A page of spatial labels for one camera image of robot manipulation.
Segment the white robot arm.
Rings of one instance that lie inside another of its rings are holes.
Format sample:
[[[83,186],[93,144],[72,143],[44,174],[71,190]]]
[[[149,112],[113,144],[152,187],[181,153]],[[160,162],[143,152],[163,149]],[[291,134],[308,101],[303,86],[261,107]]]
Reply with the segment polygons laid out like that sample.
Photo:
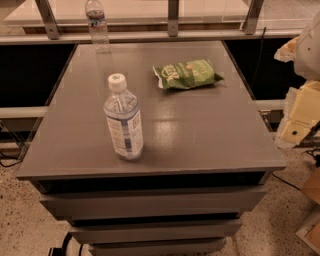
[[[292,61],[294,72],[305,79],[299,89],[289,88],[275,137],[279,148],[293,148],[320,122],[320,13],[298,37],[279,48],[274,58]]]

